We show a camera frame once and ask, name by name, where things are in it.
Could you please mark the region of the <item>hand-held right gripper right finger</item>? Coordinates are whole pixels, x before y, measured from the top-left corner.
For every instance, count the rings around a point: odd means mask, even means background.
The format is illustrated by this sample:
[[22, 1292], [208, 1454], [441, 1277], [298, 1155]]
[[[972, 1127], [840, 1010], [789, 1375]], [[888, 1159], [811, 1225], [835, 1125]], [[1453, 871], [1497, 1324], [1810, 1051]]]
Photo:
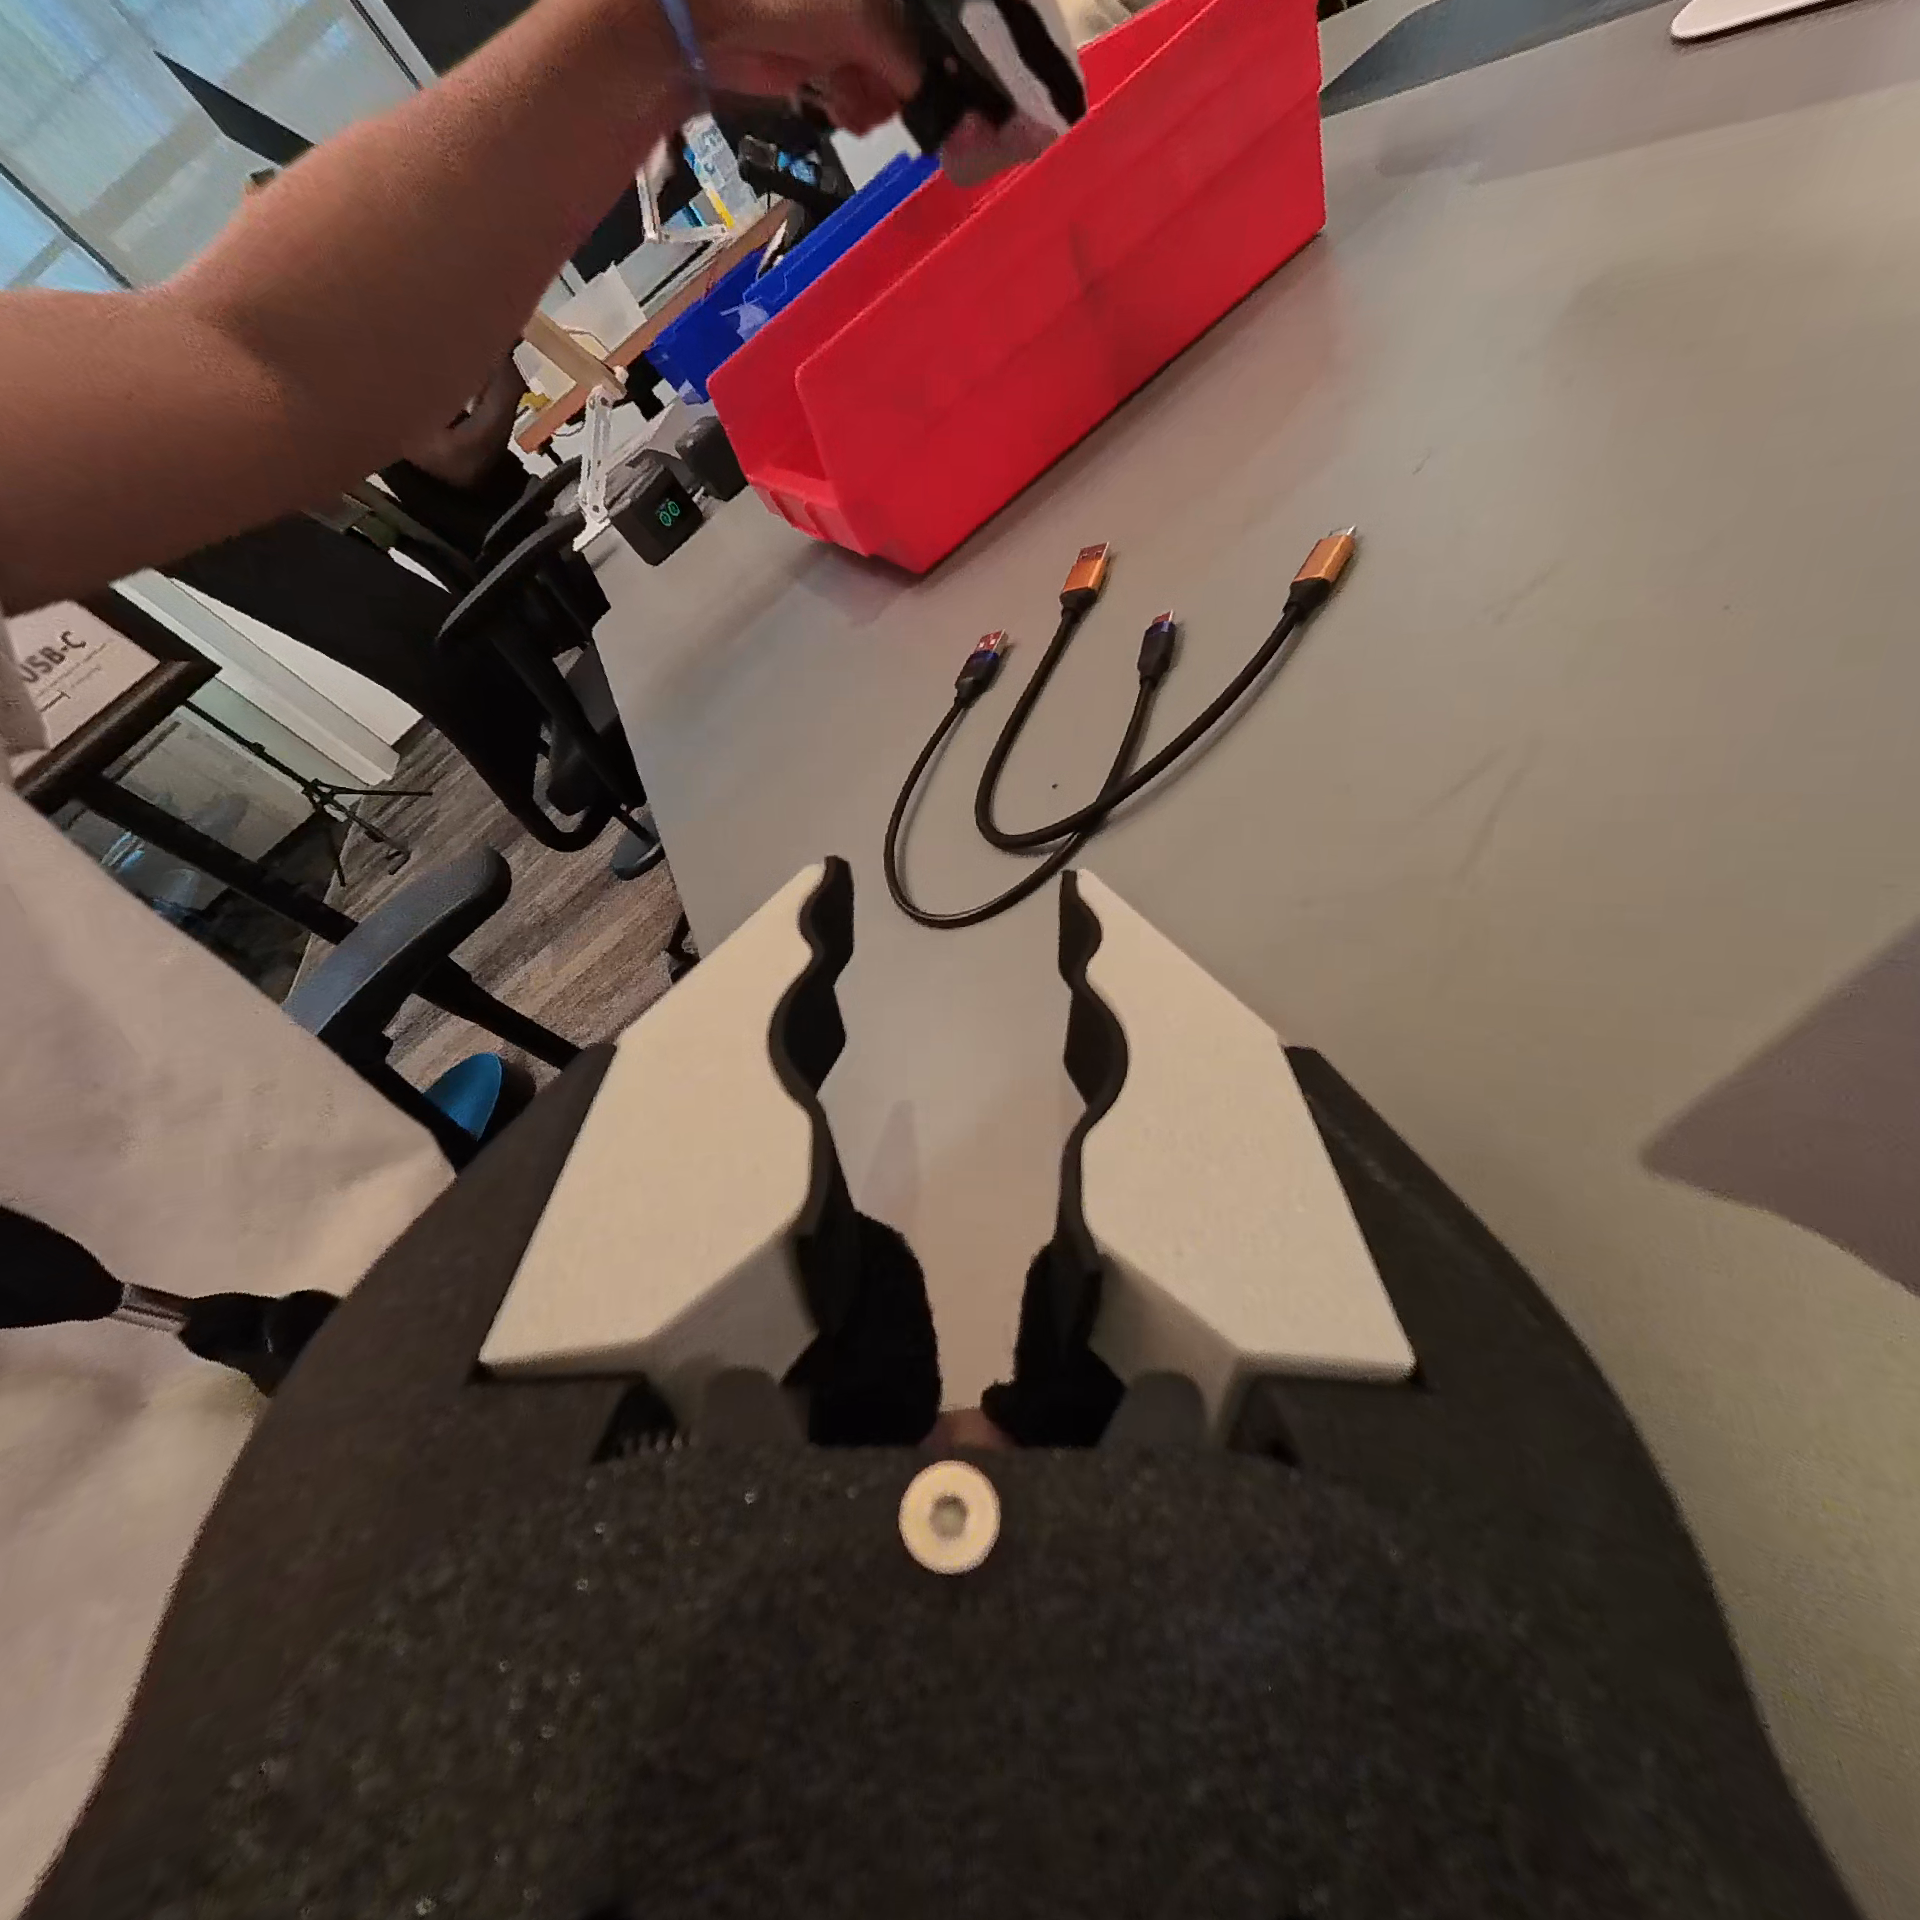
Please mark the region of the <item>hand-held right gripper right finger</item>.
[[1108, 882], [1059, 887], [1079, 1100], [1023, 1292], [1023, 1375], [1401, 1386], [1416, 1352], [1277, 1032]]

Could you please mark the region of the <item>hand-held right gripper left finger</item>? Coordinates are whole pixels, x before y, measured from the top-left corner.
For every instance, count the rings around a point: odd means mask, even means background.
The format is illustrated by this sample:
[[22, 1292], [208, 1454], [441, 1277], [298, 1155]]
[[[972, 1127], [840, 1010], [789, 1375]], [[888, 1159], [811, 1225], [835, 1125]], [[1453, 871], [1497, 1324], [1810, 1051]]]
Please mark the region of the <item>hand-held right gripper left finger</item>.
[[617, 1036], [478, 1352], [486, 1377], [786, 1382], [840, 1327], [858, 1222], [822, 1088], [851, 946], [851, 866], [824, 859]]

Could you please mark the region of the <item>red plastic bin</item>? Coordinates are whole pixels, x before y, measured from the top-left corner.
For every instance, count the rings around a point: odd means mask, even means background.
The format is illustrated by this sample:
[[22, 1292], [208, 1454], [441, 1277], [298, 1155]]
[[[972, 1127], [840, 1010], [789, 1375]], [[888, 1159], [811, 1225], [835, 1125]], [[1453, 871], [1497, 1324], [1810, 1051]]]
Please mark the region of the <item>red plastic bin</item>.
[[1307, 249], [1328, 197], [1316, 5], [1154, 5], [1079, 55], [1087, 115], [941, 174], [707, 392], [796, 533], [920, 577]]

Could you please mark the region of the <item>blue plastic bin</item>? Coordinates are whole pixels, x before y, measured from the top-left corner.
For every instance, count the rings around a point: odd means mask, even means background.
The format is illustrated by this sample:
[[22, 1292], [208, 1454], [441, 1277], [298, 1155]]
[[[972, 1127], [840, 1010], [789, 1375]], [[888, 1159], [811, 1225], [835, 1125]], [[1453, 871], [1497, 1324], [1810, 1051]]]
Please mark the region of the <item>blue plastic bin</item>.
[[655, 382], [682, 401], [705, 403], [710, 377], [888, 220], [938, 167], [933, 157], [896, 157], [831, 216], [781, 245], [772, 262], [763, 262], [772, 243], [750, 245], [741, 262], [643, 348]]

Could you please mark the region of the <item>person's left forearm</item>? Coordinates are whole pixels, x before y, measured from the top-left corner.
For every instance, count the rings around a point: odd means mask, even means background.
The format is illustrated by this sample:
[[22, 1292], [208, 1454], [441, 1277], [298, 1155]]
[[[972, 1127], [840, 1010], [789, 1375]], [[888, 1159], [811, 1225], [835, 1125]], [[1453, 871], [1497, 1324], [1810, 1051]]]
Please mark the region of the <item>person's left forearm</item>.
[[333, 497], [445, 423], [685, 109], [658, 5], [535, 5], [175, 277], [3, 294], [3, 612]]

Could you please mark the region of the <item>grey desk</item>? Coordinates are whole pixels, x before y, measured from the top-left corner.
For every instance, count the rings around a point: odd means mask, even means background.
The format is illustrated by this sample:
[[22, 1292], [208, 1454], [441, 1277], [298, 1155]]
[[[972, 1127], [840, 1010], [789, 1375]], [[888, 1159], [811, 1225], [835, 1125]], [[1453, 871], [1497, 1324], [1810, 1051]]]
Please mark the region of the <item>grey desk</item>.
[[1181, 623], [1163, 739], [1355, 563], [1274, 682], [1090, 871], [1318, 1051], [1523, 1265], [1627, 1406], [1860, 1908], [1915, 1916], [1915, 1301], [1664, 1178], [1668, 1130], [1915, 932], [1915, 5], [1680, 48], [1669, 6], [1323, 132], [1328, 222], [910, 583], [741, 499], [597, 552], [606, 666], [694, 937], [855, 872], [827, 1115], [923, 1263], [945, 1398], [1005, 1377], [1078, 1104], [1052, 894], [928, 932], [1084, 545], [1095, 617], [1002, 818], [1081, 803]]

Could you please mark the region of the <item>person's left hand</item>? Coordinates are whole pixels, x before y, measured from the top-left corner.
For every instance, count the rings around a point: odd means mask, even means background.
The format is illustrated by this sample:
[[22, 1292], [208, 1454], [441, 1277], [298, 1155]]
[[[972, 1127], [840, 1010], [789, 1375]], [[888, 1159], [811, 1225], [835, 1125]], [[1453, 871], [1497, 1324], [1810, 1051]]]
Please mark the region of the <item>person's left hand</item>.
[[690, 3], [684, 21], [695, 80], [727, 109], [809, 102], [834, 132], [864, 137], [928, 76], [894, 3]]

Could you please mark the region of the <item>white t-shirt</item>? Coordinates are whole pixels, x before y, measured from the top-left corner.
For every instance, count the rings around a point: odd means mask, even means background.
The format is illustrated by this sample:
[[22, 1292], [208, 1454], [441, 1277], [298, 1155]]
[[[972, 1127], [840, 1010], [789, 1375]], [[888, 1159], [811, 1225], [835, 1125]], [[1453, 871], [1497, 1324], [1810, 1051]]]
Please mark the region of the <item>white t-shirt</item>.
[[[16, 794], [13, 763], [41, 747], [5, 638], [3, 1208], [121, 1285], [349, 1292], [452, 1166]], [[132, 1327], [3, 1340], [3, 1916], [79, 1821], [262, 1406]]]

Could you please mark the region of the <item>black device with green lights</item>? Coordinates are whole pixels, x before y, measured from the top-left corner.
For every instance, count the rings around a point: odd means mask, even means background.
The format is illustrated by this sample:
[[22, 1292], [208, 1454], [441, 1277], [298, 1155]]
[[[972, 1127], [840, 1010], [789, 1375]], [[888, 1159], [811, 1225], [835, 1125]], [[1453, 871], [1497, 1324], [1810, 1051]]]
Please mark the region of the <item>black device with green lights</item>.
[[677, 466], [642, 453], [607, 484], [607, 527], [645, 566], [667, 564], [705, 527], [698, 492]]

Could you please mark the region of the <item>white framed sign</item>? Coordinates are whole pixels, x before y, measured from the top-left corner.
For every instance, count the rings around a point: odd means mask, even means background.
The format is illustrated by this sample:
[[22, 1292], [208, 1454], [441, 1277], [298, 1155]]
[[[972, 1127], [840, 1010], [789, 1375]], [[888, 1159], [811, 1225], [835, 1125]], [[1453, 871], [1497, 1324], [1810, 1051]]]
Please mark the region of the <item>white framed sign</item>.
[[3, 765], [51, 752], [171, 666], [202, 669], [210, 660], [115, 588], [3, 615]]

